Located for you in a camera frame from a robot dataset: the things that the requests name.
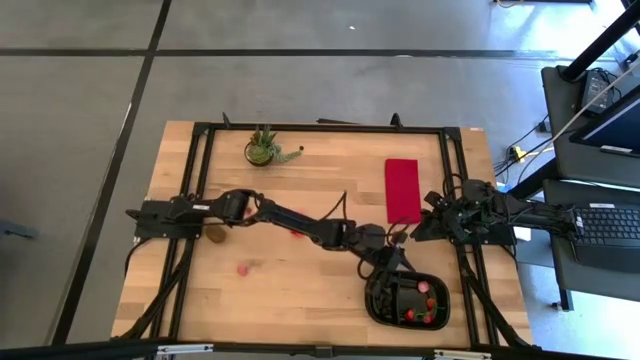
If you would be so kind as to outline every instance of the small brown object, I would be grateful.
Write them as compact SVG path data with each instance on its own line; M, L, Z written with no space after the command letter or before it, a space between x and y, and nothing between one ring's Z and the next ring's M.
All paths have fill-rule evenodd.
M223 243L227 238L227 233L222 229L221 226L207 226L205 230L205 235L209 238L209 240L213 241L216 244Z

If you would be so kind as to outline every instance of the gray floor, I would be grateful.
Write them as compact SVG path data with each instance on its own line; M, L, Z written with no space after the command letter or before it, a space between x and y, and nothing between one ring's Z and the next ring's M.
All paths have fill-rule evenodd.
M0 47L144 48L160 4L4 1ZM576 4L527 3L506 10L472 0L174 0L160 46L551 50L573 56L604 21ZM70 340L109 336L132 239L124 209L142 201L165 121L219 121L225 111L238 122L325 117L386 124L398 112L405 124L484 127L498 159L546 114L540 69L556 64L157 58ZM139 58L0 58L0 218L41 232L34 241L0 241L0 348L46 341L140 65ZM600 65L615 69L613 63ZM543 137L532 135L522 146ZM626 327L634 323L629 314L639 313L638 304L580 294L578 311L558 313L546 307L557 300L553 272L524 265L520 271L536 344L619 357L637 353L634 331ZM580 337L567 336L574 330Z

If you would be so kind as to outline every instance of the white cable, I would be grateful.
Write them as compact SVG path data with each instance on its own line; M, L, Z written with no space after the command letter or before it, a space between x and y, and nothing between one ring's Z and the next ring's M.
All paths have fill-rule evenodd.
M629 73L631 73L635 68L638 67L638 65L640 65L640 61L638 61L635 65L633 65L632 67L629 68L629 70L625 71L624 74L618 76L617 79L615 79L614 81L611 82L611 84L609 84L609 86L607 86L606 88L604 88L602 91L600 91L600 93L598 93L598 95L596 95L593 99L591 99L591 101L589 101L587 103L587 105L585 105L582 109L580 109L580 111L578 111L573 118L571 118L571 120L569 120L569 122L562 128L560 129L560 131L558 131L558 133L551 138L551 140L548 140L548 144L547 146L545 146L544 148L542 148L542 150L540 150L540 152L538 152L537 154L535 154L533 156L533 158L531 160L529 160L529 162L524 166L524 169L522 169L522 172L520 173L520 176L518 176L518 182L517 184L520 184L520 181L522 180L522 175L524 175L525 171L527 171L527 168L529 167L529 165L531 165L531 163L538 158L538 156L540 156L540 154L542 154L545 150L547 150L550 146L553 145L553 143L569 128L569 126L571 126L571 124L573 124L574 121L576 121L580 115L582 115L583 112L585 112L585 110L587 110L589 108L589 106L591 106L591 104L593 104L594 102L596 102L596 100L598 100L598 98L604 94L607 94L609 89L611 89L612 87L614 87L618 81L622 80L623 77L627 76Z

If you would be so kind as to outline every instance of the red towel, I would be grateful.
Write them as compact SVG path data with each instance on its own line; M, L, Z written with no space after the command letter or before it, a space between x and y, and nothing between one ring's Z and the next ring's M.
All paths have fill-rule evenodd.
M420 222L418 160L387 159L384 164L387 221L390 224Z

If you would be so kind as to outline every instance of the wooden tabletop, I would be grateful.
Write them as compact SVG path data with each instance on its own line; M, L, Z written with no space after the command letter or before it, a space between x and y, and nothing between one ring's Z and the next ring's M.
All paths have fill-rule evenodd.
M149 186L150 198L167 200L179 193L192 128L192 122L167 123ZM443 181L435 135L280 132L276 139L284 151L303 145L304 154L287 164L256 168L243 155L250 134L216 131L205 199L234 188L250 188L279 205L319 218L347 190L350 219L358 224L386 227L385 159L417 159L423 195L439 190ZM494 182L484 131L462 129L462 138L469 177ZM452 144L450 149L455 158ZM195 189L199 162L200 155L191 189ZM306 237L269 224L224 231L227 236L222 244L213 243L204 234L197 241L180 326L181 340L469 346L455 250L445 240L406 244L407 257L416 270L441 278L451 296L449 323L438 331L418 331L380 325L369 318L364 308L365 283L356 274L355 255L322 250ZM166 248L167 240L156 239L133 256L113 335L128 330L155 296ZM513 260L499 247L484 246L483 250L492 299L518 334L531 341ZM250 266L246 277L238 275L239 264ZM164 335L168 332L172 301L168 301L165 311ZM475 309L480 338L487 342L482 306L477 299Z

